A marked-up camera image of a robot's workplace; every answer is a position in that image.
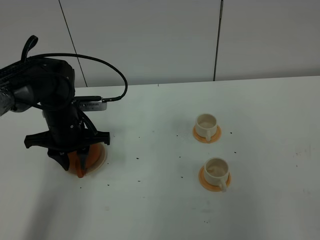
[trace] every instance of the white table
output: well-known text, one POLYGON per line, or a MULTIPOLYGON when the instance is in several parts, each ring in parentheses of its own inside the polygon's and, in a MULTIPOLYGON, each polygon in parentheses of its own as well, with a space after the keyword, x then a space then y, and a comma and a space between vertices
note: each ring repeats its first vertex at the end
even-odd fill
POLYGON ((0 118, 0 239, 319 239, 320 77, 135 85, 87 115, 111 144, 82 179, 25 148, 48 129, 40 110, 0 118), (201 113, 217 117, 218 142, 192 136, 201 113), (226 193, 198 181, 211 157, 229 163, 226 193))

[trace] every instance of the cable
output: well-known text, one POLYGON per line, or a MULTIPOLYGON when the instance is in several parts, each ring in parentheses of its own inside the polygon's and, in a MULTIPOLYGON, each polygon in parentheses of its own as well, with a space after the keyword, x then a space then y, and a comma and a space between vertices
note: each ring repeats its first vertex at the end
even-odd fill
POLYGON ((32 60, 32 59, 38 59, 38 58, 47 58, 47 57, 73 57, 73 58, 81 58, 81 59, 88 59, 91 61, 96 61, 99 63, 102 63, 104 65, 107 65, 109 68, 113 69, 115 72, 117 72, 121 78, 124 81, 124 91, 120 96, 117 97, 111 97, 111 98, 103 98, 102 102, 115 102, 115 101, 119 101, 120 99, 122 99, 128 90, 128 82, 126 77, 122 74, 122 72, 120 72, 115 66, 111 65, 110 63, 103 61, 99 58, 95 58, 92 56, 86 56, 86 55, 81 55, 81 54, 74 54, 74 53, 45 53, 45 54, 39 54, 39 55, 35 55, 35 56, 30 56, 27 59, 28 60, 32 60))
POLYGON ((21 104, 26 104, 26 105, 29 105, 31 107, 34 107, 36 109, 41 109, 41 110, 45 110, 45 111, 58 111, 60 109, 63 109, 64 107, 66 107, 70 102, 71 100, 73 99, 73 86, 71 85, 70 81, 68 78, 66 78, 65 76, 59 74, 59 73, 55 73, 55 72, 45 72, 45 73, 41 73, 41 74, 38 74, 36 76, 34 76, 33 78, 37 78, 37 77, 41 77, 43 75, 54 75, 54 76, 58 76, 58 77, 61 77, 65 82, 66 84, 68 85, 68 88, 69 88, 69 91, 68 91, 68 97, 67 99, 64 101, 63 104, 61 105, 58 105, 58 106, 46 106, 46 105, 39 105, 39 104, 36 104, 36 103, 33 103, 33 102, 29 102, 29 101, 26 101, 26 100, 23 100, 23 99, 19 99, 19 98, 15 98, 15 101, 17 103, 21 103, 21 104))

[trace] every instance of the white ceramic cup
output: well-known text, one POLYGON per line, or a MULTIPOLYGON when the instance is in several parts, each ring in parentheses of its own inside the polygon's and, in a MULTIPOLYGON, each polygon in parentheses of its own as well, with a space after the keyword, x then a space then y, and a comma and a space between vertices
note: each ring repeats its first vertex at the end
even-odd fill
POLYGON ((204 164, 204 178, 213 186, 219 186, 222 192, 227 191, 227 180, 229 177, 229 166, 225 160, 214 157, 204 164))
POLYGON ((217 132, 217 119, 211 114, 201 114, 195 120, 195 132, 208 142, 217 132))

